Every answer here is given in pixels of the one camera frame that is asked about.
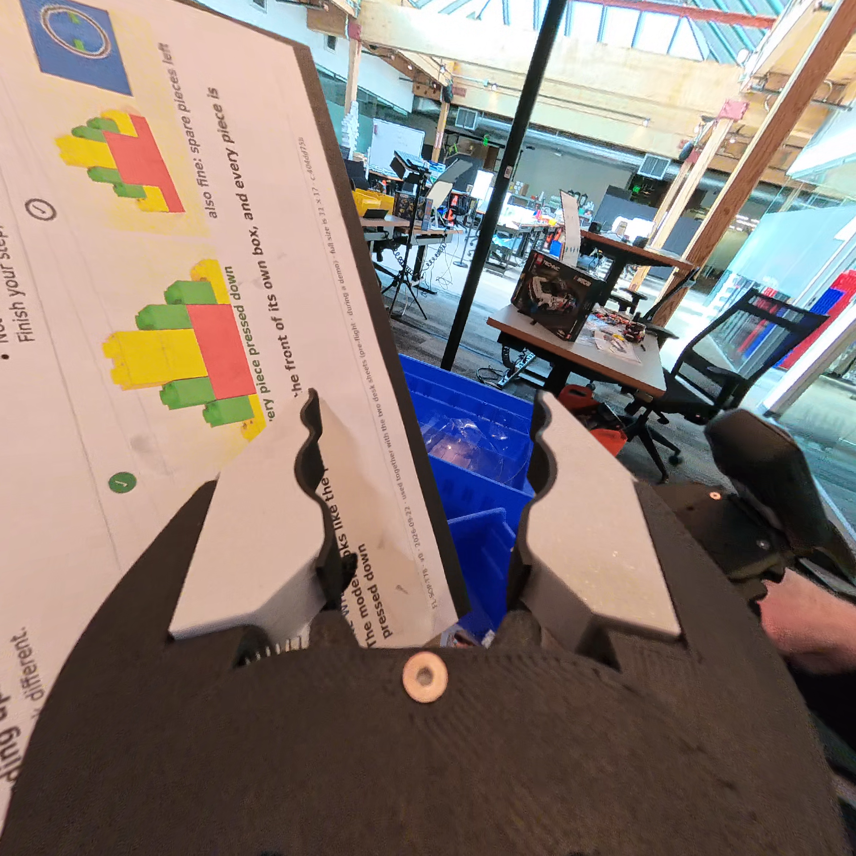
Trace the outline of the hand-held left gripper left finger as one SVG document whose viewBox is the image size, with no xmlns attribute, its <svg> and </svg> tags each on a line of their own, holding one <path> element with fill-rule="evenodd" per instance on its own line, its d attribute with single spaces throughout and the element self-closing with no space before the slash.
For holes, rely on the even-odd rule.
<svg viewBox="0 0 856 856">
<path fill-rule="evenodd" d="M 169 626 L 193 638 L 238 626 L 284 646 L 324 611 L 340 615 L 356 562 L 317 493 L 325 464 L 315 389 L 220 472 Z"/>
</svg>

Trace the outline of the person's right hand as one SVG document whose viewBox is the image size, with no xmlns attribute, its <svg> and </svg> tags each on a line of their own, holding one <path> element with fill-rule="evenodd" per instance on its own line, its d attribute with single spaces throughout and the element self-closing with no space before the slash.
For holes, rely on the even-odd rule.
<svg viewBox="0 0 856 856">
<path fill-rule="evenodd" d="M 791 570 L 765 588 L 762 627 L 792 666 L 814 675 L 854 671 L 854 604 Z"/>
</svg>

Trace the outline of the black pole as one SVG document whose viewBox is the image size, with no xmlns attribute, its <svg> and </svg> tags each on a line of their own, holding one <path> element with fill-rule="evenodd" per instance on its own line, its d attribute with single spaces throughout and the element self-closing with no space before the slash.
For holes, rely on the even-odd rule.
<svg viewBox="0 0 856 856">
<path fill-rule="evenodd" d="M 567 1 L 550 1 L 548 3 L 539 36 L 534 46 L 527 75 L 519 96 L 519 103 L 514 114 L 505 151 L 500 163 L 497 181 L 490 197 L 486 213 L 483 215 L 473 258 L 469 264 L 465 284 L 463 286 L 449 337 L 444 348 L 441 368 L 452 370 L 456 355 L 461 346 L 467 319 L 472 309 L 474 297 L 480 277 L 485 268 L 493 235 L 498 226 L 498 219 L 504 204 L 505 194 L 512 175 L 513 167 L 519 156 L 523 139 L 527 132 L 531 114 L 536 103 L 544 72 L 551 57 L 551 51 L 556 42 L 562 16 L 565 13 Z"/>
</svg>

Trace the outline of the printed instruction board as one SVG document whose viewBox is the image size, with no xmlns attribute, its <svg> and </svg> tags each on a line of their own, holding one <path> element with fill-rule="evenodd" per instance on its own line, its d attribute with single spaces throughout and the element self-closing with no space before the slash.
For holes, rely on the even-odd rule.
<svg viewBox="0 0 856 856">
<path fill-rule="evenodd" d="M 361 646 L 469 608 L 311 49 L 193 2 L 2 2 L 2 829 L 99 608 L 315 389 Z"/>
</svg>

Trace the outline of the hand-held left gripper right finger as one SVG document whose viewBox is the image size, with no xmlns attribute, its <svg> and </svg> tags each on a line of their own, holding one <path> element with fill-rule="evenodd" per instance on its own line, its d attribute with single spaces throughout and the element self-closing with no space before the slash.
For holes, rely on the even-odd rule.
<svg viewBox="0 0 856 856">
<path fill-rule="evenodd" d="M 527 480 L 508 570 L 524 606 L 564 650 L 602 632 L 674 643 L 681 627 L 634 477 L 552 394 L 533 404 Z"/>
</svg>

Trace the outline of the paper manual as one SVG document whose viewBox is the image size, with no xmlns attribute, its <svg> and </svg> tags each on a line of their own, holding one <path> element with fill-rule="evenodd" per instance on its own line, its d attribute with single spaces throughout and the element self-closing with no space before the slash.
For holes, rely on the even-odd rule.
<svg viewBox="0 0 856 856">
<path fill-rule="evenodd" d="M 594 328 L 593 342 L 602 354 L 611 355 L 626 363 L 640 365 L 642 348 L 630 342 L 623 334 L 614 328 Z"/>
</svg>

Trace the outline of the blue plastic bin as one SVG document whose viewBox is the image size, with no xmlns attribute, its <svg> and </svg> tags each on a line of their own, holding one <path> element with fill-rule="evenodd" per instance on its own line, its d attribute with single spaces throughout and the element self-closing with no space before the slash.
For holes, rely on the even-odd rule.
<svg viewBox="0 0 856 856">
<path fill-rule="evenodd" d="M 503 508 L 449 521 L 470 608 L 441 635 L 442 647 L 487 647 L 507 613 L 508 568 L 516 532 Z"/>
<path fill-rule="evenodd" d="M 451 452 L 430 462 L 448 519 L 490 509 L 505 512 L 516 531 L 523 508 L 532 497 L 527 481 L 531 457 L 532 404 L 474 380 L 401 355 L 407 387 L 424 436 L 456 420 L 474 424 L 476 448 L 465 462 L 452 461 Z"/>
</svg>

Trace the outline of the clear plastic dome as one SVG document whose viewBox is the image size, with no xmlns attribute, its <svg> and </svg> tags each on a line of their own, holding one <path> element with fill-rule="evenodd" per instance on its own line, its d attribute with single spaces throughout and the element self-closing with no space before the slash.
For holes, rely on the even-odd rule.
<svg viewBox="0 0 856 856">
<path fill-rule="evenodd" d="M 531 456 L 528 435 L 494 422 L 438 412 L 421 417 L 420 430 L 435 459 L 523 489 Z"/>
</svg>

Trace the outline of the black toy car box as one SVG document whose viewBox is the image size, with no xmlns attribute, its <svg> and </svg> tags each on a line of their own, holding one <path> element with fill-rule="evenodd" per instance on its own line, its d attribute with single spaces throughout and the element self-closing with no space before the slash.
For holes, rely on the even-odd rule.
<svg viewBox="0 0 856 856">
<path fill-rule="evenodd" d="M 533 324 L 563 341 L 574 342 L 596 305 L 603 305 L 611 287 L 559 259 L 531 250 L 510 299 Z"/>
</svg>

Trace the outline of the white standing card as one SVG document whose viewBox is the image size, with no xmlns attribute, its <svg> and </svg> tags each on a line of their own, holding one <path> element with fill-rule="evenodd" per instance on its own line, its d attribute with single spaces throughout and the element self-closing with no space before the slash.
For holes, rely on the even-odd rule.
<svg viewBox="0 0 856 856">
<path fill-rule="evenodd" d="M 577 267 L 580 256 L 581 224 L 580 204 L 575 195 L 561 191 L 562 217 L 564 223 L 564 241 L 561 261 L 569 267 Z"/>
</svg>

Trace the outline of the stack of red blue bins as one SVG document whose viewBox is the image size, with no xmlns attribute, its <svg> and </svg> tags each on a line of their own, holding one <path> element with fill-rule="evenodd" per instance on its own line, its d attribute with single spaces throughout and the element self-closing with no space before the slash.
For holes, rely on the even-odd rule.
<svg viewBox="0 0 856 856">
<path fill-rule="evenodd" d="M 797 344 L 788 354 L 784 355 L 775 364 L 775 367 L 783 370 L 792 368 L 831 322 L 838 318 L 844 309 L 850 305 L 854 294 L 855 270 L 851 268 L 840 273 L 835 281 L 809 306 L 811 312 L 825 315 L 828 320 L 805 341 Z M 745 358 L 744 362 L 751 362 L 755 356 L 765 356 L 779 340 L 786 337 L 786 330 L 759 320 L 749 328 L 748 332 L 740 334 L 737 340 L 737 355 L 740 358 Z"/>
</svg>

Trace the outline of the black office chair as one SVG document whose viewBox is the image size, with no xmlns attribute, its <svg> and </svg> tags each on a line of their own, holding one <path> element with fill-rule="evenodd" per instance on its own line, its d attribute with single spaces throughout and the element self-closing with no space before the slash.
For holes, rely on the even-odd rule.
<svg viewBox="0 0 856 856">
<path fill-rule="evenodd" d="M 627 438 L 640 440 L 658 468 L 659 482 L 668 481 L 669 471 L 658 445 L 671 452 L 672 465 L 682 462 L 682 452 L 652 426 L 653 420 L 668 424 L 670 416 L 679 416 L 705 426 L 720 413 L 736 409 L 757 380 L 827 319 L 824 314 L 749 289 L 680 352 L 665 375 L 662 395 L 636 392 L 621 420 Z"/>
</svg>

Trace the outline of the whiteboard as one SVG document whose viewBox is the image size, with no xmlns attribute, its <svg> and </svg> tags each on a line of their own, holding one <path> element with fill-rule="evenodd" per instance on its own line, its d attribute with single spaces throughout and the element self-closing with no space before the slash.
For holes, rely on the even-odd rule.
<svg viewBox="0 0 856 856">
<path fill-rule="evenodd" d="M 374 119 L 371 124 L 368 169 L 370 172 L 391 175 L 391 163 L 396 152 L 421 156 L 423 145 L 423 130 Z"/>
</svg>

